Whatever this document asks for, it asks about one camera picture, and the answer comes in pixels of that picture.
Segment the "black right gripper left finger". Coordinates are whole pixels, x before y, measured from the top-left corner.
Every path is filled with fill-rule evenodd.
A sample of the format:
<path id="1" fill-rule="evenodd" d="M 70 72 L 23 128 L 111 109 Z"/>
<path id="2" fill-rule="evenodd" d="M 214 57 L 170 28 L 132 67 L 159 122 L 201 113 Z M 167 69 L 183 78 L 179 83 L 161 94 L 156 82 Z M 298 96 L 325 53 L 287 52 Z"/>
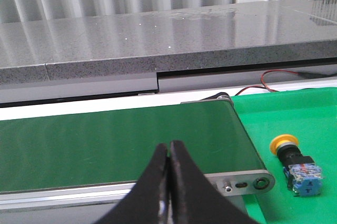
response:
<path id="1" fill-rule="evenodd" d="M 96 223 L 167 223 L 167 147 L 160 143 L 131 191 Z"/>

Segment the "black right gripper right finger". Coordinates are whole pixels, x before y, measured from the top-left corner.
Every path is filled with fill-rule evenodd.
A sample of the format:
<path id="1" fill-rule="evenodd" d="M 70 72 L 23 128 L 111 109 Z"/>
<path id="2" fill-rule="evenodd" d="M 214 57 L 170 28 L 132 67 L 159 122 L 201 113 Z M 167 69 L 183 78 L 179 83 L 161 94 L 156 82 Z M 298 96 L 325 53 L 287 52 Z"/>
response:
<path id="1" fill-rule="evenodd" d="M 222 196 L 193 161 L 184 143 L 170 143 L 174 223 L 257 223 Z"/>

